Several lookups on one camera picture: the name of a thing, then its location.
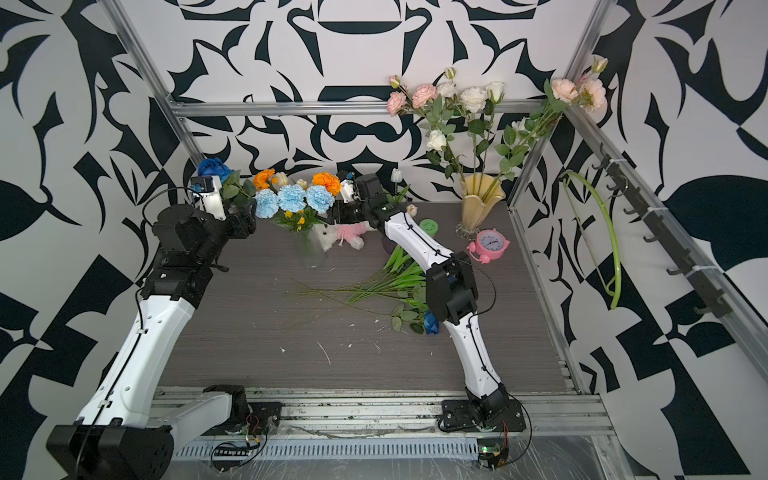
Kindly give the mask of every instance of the blue rose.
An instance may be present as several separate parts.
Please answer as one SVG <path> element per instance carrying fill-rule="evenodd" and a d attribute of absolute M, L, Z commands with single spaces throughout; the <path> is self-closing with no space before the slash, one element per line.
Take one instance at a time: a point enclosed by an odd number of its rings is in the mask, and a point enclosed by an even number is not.
<path fill-rule="evenodd" d="M 424 330 L 427 332 L 427 335 L 430 333 L 434 333 L 436 335 L 440 333 L 440 324 L 432 312 L 427 312 L 424 314 Z"/>
<path fill-rule="evenodd" d="M 231 171 L 223 161 L 219 160 L 219 157 L 206 158 L 197 166 L 198 175 L 218 175 L 222 184 L 230 176 Z"/>

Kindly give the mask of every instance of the pink plush toy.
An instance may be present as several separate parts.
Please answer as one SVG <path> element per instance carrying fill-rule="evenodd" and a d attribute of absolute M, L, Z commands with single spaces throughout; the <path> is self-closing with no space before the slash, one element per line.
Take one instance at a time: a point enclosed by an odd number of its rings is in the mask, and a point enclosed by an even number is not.
<path fill-rule="evenodd" d="M 323 250 L 326 252 L 330 250 L 337 240 L 339 240 L 339 245 L 343 245 L 344 240 L 346 240 L 352 248 L 360 250 L 366 244 L 360 235 L 373 230 L 368 222 L 351 223 L 348 225 L 318 223 L 312 228 L 312 231 L 318 236 Z"/>

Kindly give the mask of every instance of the black and white patterned wall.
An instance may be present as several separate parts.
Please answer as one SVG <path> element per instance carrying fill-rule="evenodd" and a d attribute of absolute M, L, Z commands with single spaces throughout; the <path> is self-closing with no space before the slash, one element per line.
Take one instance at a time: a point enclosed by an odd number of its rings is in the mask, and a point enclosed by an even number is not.
<path fill-rule="evenodd" d="M 609 102 L 592 117 L 666 207 L 766 318 L 768 4 L 620 0 L 596 54 Z M 768 385 L 623 199 L 607 201 L 622 291 L 609 310 L 558 175 L 610 192 L 563 120 L 518 211 L 558 326 L 602 395 L 638 478 L 765 478 Z M 606 281 L 611 244 L 580 184 L 569 190 Z"/>
<path fill-rule="evenodd" d="M 176 100 L 274 102 L 385 100 L 390 75 L 416 87 L 450 65 L 461 88 L 503 81 L 507 99 L 537 97 L 568 66 L 595 0 L 123 3 Z M 517 119 L 497 117 L 502 127 Z M 231 168 L 277 167 L 295 179 L 346 168 L 387 183 L 400 167 L 415 199 L 458 200 L 455 176 L 429 164 L 411 117 L 191 120 L 201 149 Z M 471 152 L 463 143 L 458 151 Z M 500 160 L 490 151 L 487 170 L 498 173 Z"/>
<path fill-rule="evenodd" d="M 95 0 L 2 2 L 0 121 L 0 476 L 63 478 L 45 441 L 106 374 L 157 249 L 141 204 L 191 163 Z"/>

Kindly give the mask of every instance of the black cable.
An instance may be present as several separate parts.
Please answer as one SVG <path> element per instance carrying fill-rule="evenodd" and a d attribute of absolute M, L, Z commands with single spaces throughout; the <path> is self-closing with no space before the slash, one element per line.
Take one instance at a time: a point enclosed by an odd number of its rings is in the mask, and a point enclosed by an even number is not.
<path fill-rule="evenodd" d="M 158 198 L 160 195 L 165 194 L 167 192 L 170 192 L 172 190 L 187 190 L 187 191 L 190 191 L 193 194 L 197 195 L 200 198 L 200 204 L 203 207 L 203 211 L 205 211 L 204 198 L 203 198 L 203 195 L 200 192 L 196 192 L 195 190 L 192 190 L 189 187 L 171 187 L 171 188 L 166 188 L 165 190 L 161 191 L 160 193 L 153 195 L 152 198 L 150 198 L 149 200 L 144 202 L 144 206 L 141 208 L 141 218 L 143 218 L 145 222 L 149 223 L 150 225 L 152 224 L 152 222 L 150 222 L 147 219 L 147 214 L 146 214 L 146 212 L 147 212 L 147 205 L 149 205 L 150 202 L 152 200 L 154 200 L 155 198 Z"/>

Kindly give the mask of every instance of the blue carnation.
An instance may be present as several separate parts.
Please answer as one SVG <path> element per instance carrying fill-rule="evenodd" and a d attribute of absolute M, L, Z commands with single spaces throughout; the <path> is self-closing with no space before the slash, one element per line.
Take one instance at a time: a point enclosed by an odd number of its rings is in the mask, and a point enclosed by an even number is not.
<path fill-rule="evenodd" d="M 272 218 L 277 213 L 277 195 L 265 188 L 256 193 L 256 216 L 259 218 Z"/>
<path fill-rule="evenodd" d="M 440 333 L 440 324 L 432 312 L 427 312 L 424 315 L 424 330 L 427 332 L 427 335 L 430 333 Z"/>
<path fill-rule="evenodd" d="M 286 212 L 296 213 L 304 210 L 304 189 L 299 185 L 286 185 L 277 194 L 277 203 Z"/>
<path fill-rule="evenodd" d="M 319 214 L 324 214 L 331 208 L 334 201 L 333 195 L 320 185 L 313 185 L 306 189 L 306 202 L 310 207 L 317 210 Z"/>

